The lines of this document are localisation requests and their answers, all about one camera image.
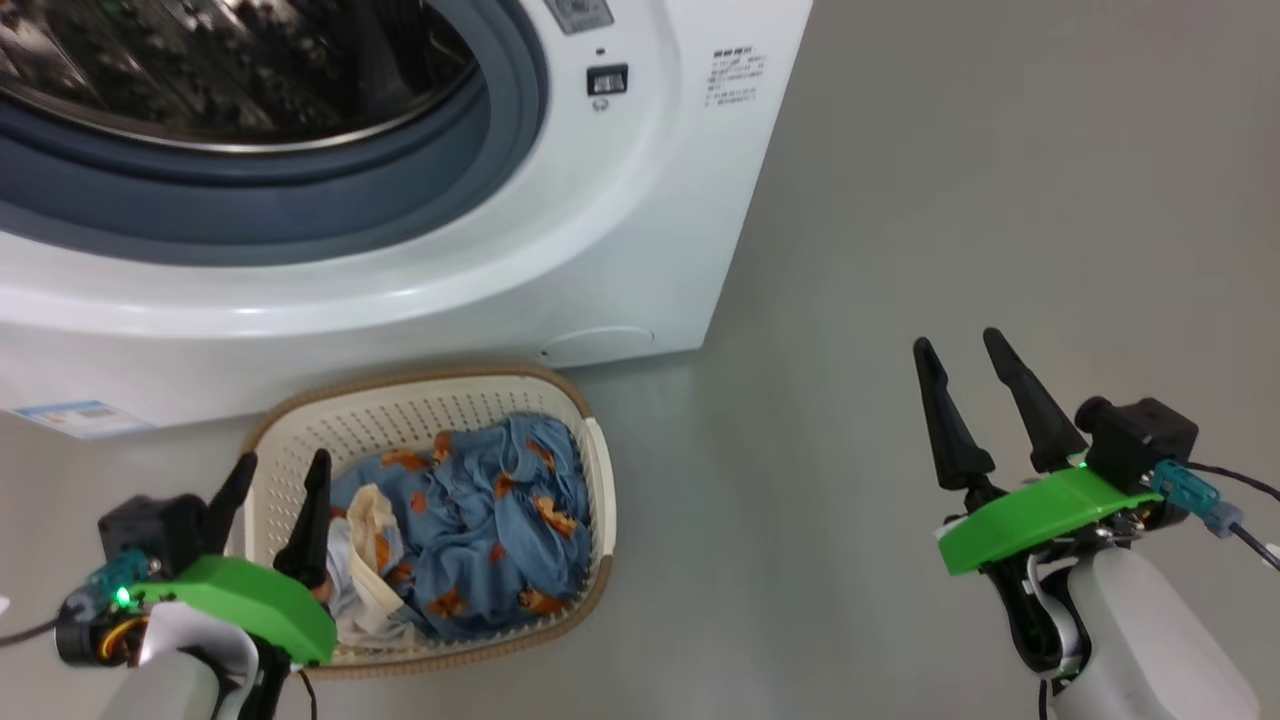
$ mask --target laundry basket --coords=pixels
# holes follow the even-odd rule
[[[520,411],[561,420],[577,443],[591,512],[591,566],[579,597],[558,615],[481,641],[399,650],[339,646],[330,665],[310,674],[352,679],[426,673],[508,655],[572,630],[599,603],[613,564],[617,502],[609,451],[582,396],[559,375],[536,368],[429,372],[323,388],[275,407],[253,430],[244,443],[259,456],[244,501],[244,555],[270,566],[306,497],[302,480],[317,448],[330,452],[338,477],[366,455],[429,450],[440,430],[475,430]]]

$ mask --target black cable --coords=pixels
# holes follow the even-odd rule
[[[40,635],[47,633],[49,630],[52,630],[56,625],[58,625],[58,619],[55,618],[55,619],[45,623],[44,625],[36,625],[35,628],[31,628],[29,630],[23,630],[20,633],[17,633],[17,634],[13,634],[13,635],[5,635],[5,637],[0,638],[0,647],[12,647],[12,646],[15,646],[18,643],[24,643],[24,642],[29,641],[31,638],[38,638]]]
[[[1235,523],[1231,523],[1231,532],[1235,533],[1235,537],[1244,541],[1244,544],[1252,547],[1253,552],[1257,552],[1263,560],[1270,562],[1272,568],[1280,570],[1280,557],[1276,557],[1274,552],[1267,550],[1267,546],[1262,544],[1258,538],[1251,536],[1248,530]]]
[[[1224,478],[1231,478],[1233,480],[1240,480],[1242,483],[1249,486],[1256,491],[1265,492],[1271,497],[1280,500],[1280,489],[1276,489],[1262,480],[1256,480],[1248,475],[1236,473],[1235,470],[1228,470],[1226,468],[1219,468],[1217,465],[1204,465],[1201,462],[1183,462],[1184,466],[1192,470],[1199,470],[1201,473],[1210,473],[1212,475],[1222,475]]]
[[[311,678],[307,678],[306,670],[298,670],[298,675],[302,676],[302,684],[307,687],[307,694],[311,696],[311,720],[317,720],[320,708],[316,703],[316,689],[311,687]]]

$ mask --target blue sticker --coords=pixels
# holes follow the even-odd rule
[[[18,407],[14,414],[82,439],[136,433],[155,427],[96,400]]]

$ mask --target cable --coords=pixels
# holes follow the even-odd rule
[[[302,676],[302,684],[307,687],[307,694],[311,696],[311,720],[317,720],[320,710],[316,703],[316,689],[311,687],[311,678],[307,678],[306,670],[298,670],[298,675]]]
[[[1253,548],[1253,552],[1257,552],[1263,560],[1270,562],[1272,568],[1280,570],[1280,557],[1276,557],[1274,552],[1267,550],[1267,546],[1258,542],[1258,538],[1251,536],[1248,530],[1235,523],[1231,524],[1231,532],[1235,533],[1235,537],[1244,541],[1244,544]]]
[[[1231,478],[1233,480],[1240,480],[1242,483],[1249,486],[1256,491],[1265,492],[1271,497],[1280,500],[1280,489],[1276,489],[1262,480],[1256,480],[1235,470],[1228,470],[1226,468],[1219,468],[1217,465],[1204,465],[1202,462],[1183,462],[1185,468],[1192,470],[1199,470],[1201,473],[1210,473],[1212,475],[1222,475],[1224,478]]]
[[[111,628],[111,632],[102,638],[102,642],[97,646],[97,659],[102,662],[110,662],[111,656],[115,655],[115,643],[120,642],[120,638],[125,635],[133,628],[138,625],[145,625],[148,618],[129,618],[128,620],[120,623],[119,625]]]
[[[31,638],[38,638],[40,635],[47,633],[49,630],[52,630],[56,625],[58,625],[58,619],[55,618],[45,623],[44,625],[36,625],[29,630],[23,630],[13,635],[0,637],[0,647],[12,647],[19,643],[24,643]]]

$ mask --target teal connector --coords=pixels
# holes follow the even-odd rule
[[[1217,488],[1172,460],[1161,460],[1156,465],[1151,492],[1201,520],[1207,519],[1217,503],[1222,502],[1222,493],[1217,492]]]
[[[1217,488],[1172,460],[1161,460],[1156,465],[1151,489],[1164,497],[1165,502],[1203,520],[1208,532],[1219,538],[1231,537],[1231,525],[1244,521],[1244,512],[1230,502],[1222,502],[1222,493]]]

